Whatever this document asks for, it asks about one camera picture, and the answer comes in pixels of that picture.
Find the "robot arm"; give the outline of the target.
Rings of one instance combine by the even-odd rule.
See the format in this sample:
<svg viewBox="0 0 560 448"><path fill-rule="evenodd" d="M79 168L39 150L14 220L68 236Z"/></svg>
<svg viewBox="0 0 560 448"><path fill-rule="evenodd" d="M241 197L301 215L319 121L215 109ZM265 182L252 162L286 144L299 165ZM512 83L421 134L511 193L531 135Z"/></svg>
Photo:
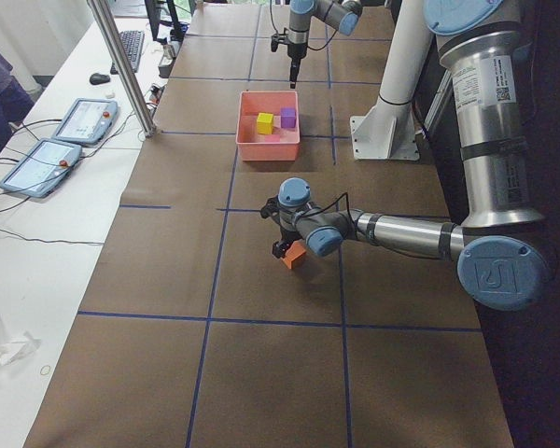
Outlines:
<svg viewBox="0 0 560 448"><path fill-rule="evenodd" d="M451 220L434 222L320 207L292 177L261 208L281 237L282 258L301 240L324 257L346 240L410 257L455 263L476 302L516 311L537 301L554 275L553 251L539 238L531 204L527 142L513 63L530 1L404 1L376 104L350 119L359 160L415 158L421 125Z"/></svg>
<svg viewBox="0 0 560 448"><path fill-rule="evenodd" d="M342 35L354 32L363 12L359 1L298 0L290 2L286 30L287 55L290 58L289 87L295 89L301 60L306 57L312 18L316 18Z"/></svg>

